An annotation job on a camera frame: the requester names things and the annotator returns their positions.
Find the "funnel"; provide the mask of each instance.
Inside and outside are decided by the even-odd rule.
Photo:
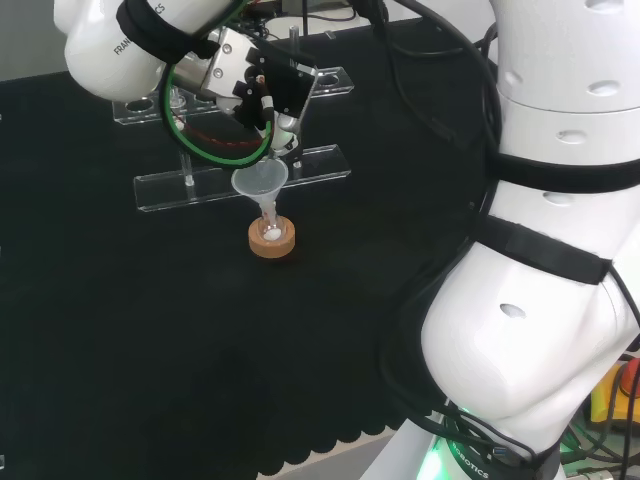
[[[275,225],[276,198],[289,178],[289,169],[282,160],[260,160],[255,165],[236,170],[231,185],[240,195],[249,197],[260,205],[270,225]]]
[[[295,246],[293,223],[276,213],[276,197],[287,178],[289,169],[285,163],[273,158],[236,170],[231,176],[233,188],[258,203],[262,210],[262,217],[249,227],[249,246],[260,257],[284,257]]]

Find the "white wall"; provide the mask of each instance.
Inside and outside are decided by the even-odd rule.
[[[66,69],[53,0],[0,0],[0,81]]]

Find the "yellow object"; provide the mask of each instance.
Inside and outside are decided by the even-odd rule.
[[[591,392],[591,421],[593,423],[604,423],[609,413],[609,399],[613,388],[613,379],[621,365],[614,365],[604,376],[596,388]],[[629,397],[620,389],[616,394],[616,406],[613,410],[613,420],[627,420],[627,410],[629,408]],[[640,398],[636,398],[633,412],[633,421],[640,424]]]

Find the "green cable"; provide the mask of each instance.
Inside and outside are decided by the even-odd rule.
[[[169,126],[171,127],[171,131],[180,140],[180,142],[182,142],[182,144],[186,148],[196,153],[200,157],[206,160],[209,160],[210,162],[234,166],[234,167],[249,166],[252,163],[255,163],[260,157],[264,156],[265,150],[267,150],[269,148],[269,145],[271,144],[271,130],[273,127],[270,121],[266,122],[265,137],[260,147],[251,155],[245,158],[231,160],[228,158],[216,157],[214,155],[211,155],[210,153],[205,152],[204,150],[198,148],[196,145],[191,143],[189,139],[182,134],[182,132],[176,125],[175,120],[173,119],[173,112],[171,110],[171,87],[173,86],[174,70],[175,70],[175,65],[171,66],[171,70],[169,71],[167,86],[164,89],[164,92],[162,92],[163,94],[162,104],[163,104],[165,113],[167,115],[167,118],[169,119]]]

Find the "clear plastic funnel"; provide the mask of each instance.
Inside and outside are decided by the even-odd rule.
[[[259,228],[265,240],[278,240],[284,233],[276,213],[276,198],[288,178],[289,169],[280,159],[260,160],[251,167],[236,170],[231,176],[233,188],[260,205],[264,222]]]

